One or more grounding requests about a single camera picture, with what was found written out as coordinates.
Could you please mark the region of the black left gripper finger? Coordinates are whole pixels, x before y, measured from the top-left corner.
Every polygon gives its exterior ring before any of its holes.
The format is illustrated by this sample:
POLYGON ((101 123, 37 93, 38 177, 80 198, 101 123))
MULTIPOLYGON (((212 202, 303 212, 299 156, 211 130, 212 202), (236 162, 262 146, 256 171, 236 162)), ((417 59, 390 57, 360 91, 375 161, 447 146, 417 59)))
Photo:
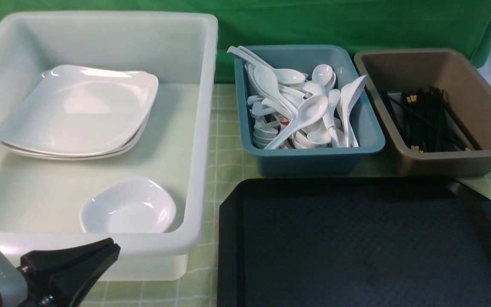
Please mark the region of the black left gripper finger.
POLYGON ((67 249, 34 250, 20 258, 29 295, 21 307, 78 307, 118 259, 111 238, 67 249))

